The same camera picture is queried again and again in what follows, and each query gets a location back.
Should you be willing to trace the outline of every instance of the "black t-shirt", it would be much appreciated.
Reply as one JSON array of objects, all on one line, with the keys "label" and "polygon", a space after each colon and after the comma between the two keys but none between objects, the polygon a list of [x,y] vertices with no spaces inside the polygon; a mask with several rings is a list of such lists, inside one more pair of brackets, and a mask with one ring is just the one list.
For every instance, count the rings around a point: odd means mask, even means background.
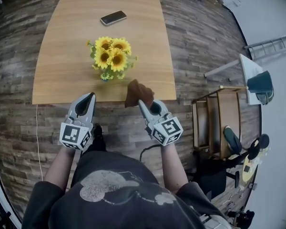
[{"label": "black t-shirt", "polygon": [[203,225],[202,215],[229,228],[196,183],[174,195],[140,161],[91,151],[80,158],[68,192],[36,183],[22,228],[212,228]]}]

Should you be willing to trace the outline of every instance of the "ladder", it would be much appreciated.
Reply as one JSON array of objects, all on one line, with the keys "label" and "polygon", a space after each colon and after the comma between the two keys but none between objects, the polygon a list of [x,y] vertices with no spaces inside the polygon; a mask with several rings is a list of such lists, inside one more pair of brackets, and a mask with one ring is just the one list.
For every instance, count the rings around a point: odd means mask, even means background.
[{"label": "ladder", "polygon": [[286,35],[245,46],[254,61],[286,52]]}]

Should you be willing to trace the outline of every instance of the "brown cloth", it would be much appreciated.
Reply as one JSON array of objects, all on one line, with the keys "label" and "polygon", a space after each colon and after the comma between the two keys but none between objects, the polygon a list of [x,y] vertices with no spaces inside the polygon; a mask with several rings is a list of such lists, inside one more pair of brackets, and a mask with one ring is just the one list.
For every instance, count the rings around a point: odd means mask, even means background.
[{"label": "brown cloth", "polygon": [[139,99],[141,99],[147,107],[151,107],[154,100],[153,95],[154,92],[150,88],[140,84],[138,80],[135,79],[128,84],[125,108],[137,106]]}]

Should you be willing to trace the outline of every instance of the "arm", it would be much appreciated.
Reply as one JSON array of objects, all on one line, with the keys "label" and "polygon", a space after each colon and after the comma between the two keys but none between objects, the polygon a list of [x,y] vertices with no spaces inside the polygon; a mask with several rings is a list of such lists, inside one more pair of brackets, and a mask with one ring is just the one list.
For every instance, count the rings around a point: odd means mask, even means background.
[{"label": "arm", "polygon": [[236,220],[237,220],[237,216],[234,217],[234,220],[233,220],[233,223],[232,223],[232,226],[234,226],[234,227],[237,227],[237,222],[236,222]]},{"label": "arm", "polygon": [[34,186],[25,210],[22,229],[47,229],[53,204],[66,190],[75,150],[62,147],[44,181]]},{"label": "arm", "polygon": [[174,143],[161,147],[163,178],[165,187],[173,193],[188,183]]},{"label": "arm", "polygon": [[59,186],[63,191],[66,190],[75,150],[61,147],[52,165],[47,171],[44,181]]}]

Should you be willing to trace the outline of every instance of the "sunflower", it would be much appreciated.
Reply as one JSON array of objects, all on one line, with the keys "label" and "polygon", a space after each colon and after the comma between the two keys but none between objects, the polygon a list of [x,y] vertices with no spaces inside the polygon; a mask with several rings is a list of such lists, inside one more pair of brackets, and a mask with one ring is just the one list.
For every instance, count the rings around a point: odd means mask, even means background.
[{"label": "sunflower", "polygon": [[118,79],[121,80],[121,79],[124,79],[125,77],[125,73],[120,73],[117,75]]},{"label": "sunflower", "polygon": [[101,74],[101,79],[102,80],[109,80],[110,79],[110,75],[108,73],[102,73]]},{"label": "sunflower", "polygon": [[112,38],[110,38],[108,36],[100,37],[98,40],[95,41],[95,47],[96,48],[104,48],[105,50],[108,50],[111,42],[112,42]]},{"label": "sunflower", "polygon": [[98,69],[99,69],[99,67],[97,66],[97,64],[96,64],[96,65],[93,64],[93,65],[92,65],[92,68],[95,69],[95,70],[98,70]]},{"label": "sunflower", "polygon": [[130,44],[128,43],[128,41],[125,40],[125,38],[115,38],[113,39],[112,43],[111,43],[111,47],[112,48],[119,48],[121,49],[123,52],[131,55],[132,54],[132,48],[130,46]]},{"label": "sunflower", "polygon": [[110,62],[113,72],[122,71],[124,67],[127,67],[127,56],[121,49],[114,48],[111,52]]},{"label": "sunflower", "polygon": [[109,51],[104,48],[98,48],[94,55],[95,64],[102,69],[106,69],[110,64],[110,54]]},{"label": "sunflower", "polygon": [[94,52],[95,51],[95,46],[90,44],[90,52]]},{"label": "sunflower", "polygon": [[[138,60],[139,60],[139,57],[138,57],[138,56],[135,56],[134,61],[138,61]],[[135,63],[132,62],[130,66],[131,66],[132,68],[134,68],[134,67],[135,67]]]}]

